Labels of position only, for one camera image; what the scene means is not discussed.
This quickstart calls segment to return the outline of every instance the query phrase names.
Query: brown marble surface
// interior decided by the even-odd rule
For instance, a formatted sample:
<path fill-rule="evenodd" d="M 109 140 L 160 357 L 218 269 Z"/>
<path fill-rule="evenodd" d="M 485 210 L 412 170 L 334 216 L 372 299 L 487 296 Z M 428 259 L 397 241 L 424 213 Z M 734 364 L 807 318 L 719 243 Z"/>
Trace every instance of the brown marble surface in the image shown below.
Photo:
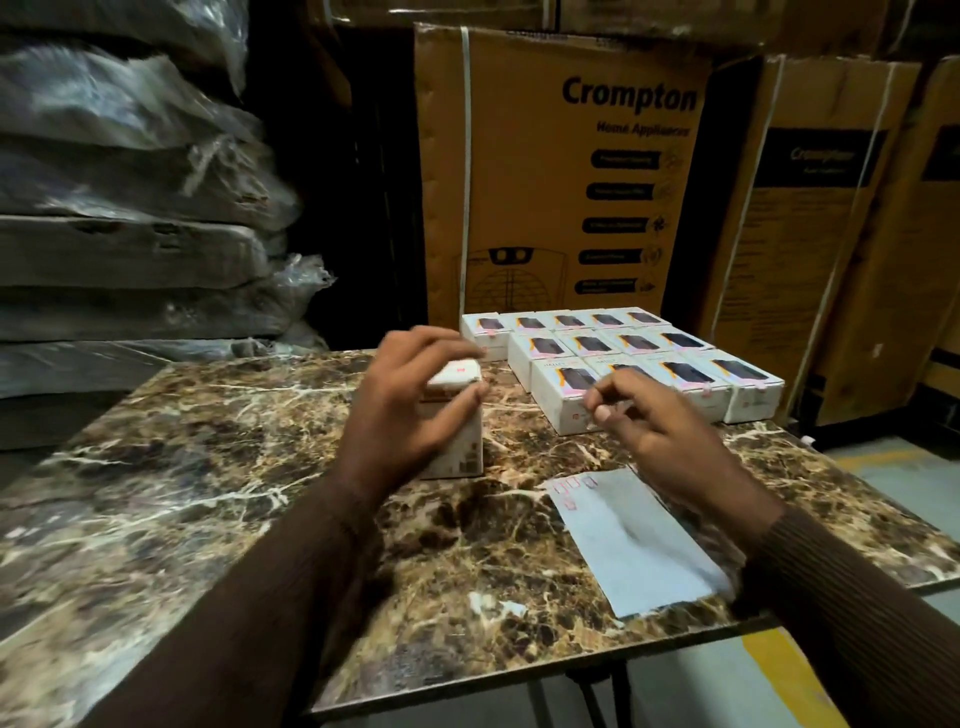
<path fill-rule="evenodd" d="M 175 365 L 0 492 L 0 725 L 72 724 L 115 685 L 319 479 L 368 360 Z M 414 482 L 383 508 L 395 587 L 322 713 L 737 627 L 719 597 L 615 619 L 539 486 L 625 458 L 603 434 L 557 437 L 505 363 L 487 377 L 486 474 Z M 775 425 L 720 431 L 769 487 L 901 583 L 960 578 L 960 546 Z M 735 575 L 735 549 L 681 518 Z"/>

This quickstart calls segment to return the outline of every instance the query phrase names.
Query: person's left hand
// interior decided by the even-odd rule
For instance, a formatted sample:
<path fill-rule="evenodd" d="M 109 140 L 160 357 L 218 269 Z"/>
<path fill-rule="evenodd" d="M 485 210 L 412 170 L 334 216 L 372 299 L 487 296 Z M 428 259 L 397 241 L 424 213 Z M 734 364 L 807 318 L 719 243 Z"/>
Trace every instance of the person's left hand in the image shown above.
<path fill-rule="evenodd" d="M 391 331 L 353 398 L 331 474 L 371 506 L 423 470 L 476 412 L 489 386 L 471 384 L 433 418 L 418 413 L 426 383 L 448 362 L 483 356 L 449 328 Z"/>

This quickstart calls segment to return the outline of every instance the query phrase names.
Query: forearm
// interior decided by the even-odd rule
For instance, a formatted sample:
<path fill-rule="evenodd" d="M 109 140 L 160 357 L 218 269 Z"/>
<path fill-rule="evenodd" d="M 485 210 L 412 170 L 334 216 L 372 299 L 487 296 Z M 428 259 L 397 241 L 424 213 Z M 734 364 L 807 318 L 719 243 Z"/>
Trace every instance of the forearm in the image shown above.
<path fill-rule="evenodd" d="M 83 726 L 280 725 L 375 565 L 372 510 L 336 482 L 312 486 Z"/>
<path fill-rule="evenodd" d="M 790 632 L 852 728 L 960 725 L 960 628 L 800 510 L 743 570 L 751 606 Z"/>

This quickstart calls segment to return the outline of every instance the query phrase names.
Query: hand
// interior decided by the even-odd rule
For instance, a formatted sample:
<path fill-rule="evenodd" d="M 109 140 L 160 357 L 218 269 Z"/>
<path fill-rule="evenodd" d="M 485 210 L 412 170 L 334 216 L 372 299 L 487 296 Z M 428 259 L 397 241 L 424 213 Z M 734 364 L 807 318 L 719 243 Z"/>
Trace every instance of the hand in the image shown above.
<path fill-rule="evenodd" d="M 632 403 L 625 412 L 614 402 Z M 719 522 L 747 550 L 783 512 L 779 498 L 740 464 L 682 395 L 621 369 L 584 395 L 598 425 L 630 451 L 636 469 L 663 495 Z"/>
<path fill-rule="evenodd" d="M 360 383 L 331 474 L 376 508 L 423 470 L 476 412 L 488 385 L 471 384 L 429 420 L 418 402 L 447 363 L 483 351 L 448 328 L 391 331 Z"/>

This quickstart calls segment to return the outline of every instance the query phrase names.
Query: fingernail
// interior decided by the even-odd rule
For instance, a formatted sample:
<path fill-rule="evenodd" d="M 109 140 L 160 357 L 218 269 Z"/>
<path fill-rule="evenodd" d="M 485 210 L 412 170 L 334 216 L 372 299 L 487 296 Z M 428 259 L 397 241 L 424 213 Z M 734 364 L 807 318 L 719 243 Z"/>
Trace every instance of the fingernail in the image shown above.
<path fill-rule="evenodd" d="M 602 425 L 611 414 L 613 413 L 606 404 L 600 404 L 595 410 L 593 410 L 593 419 L 598 425 Z"/>

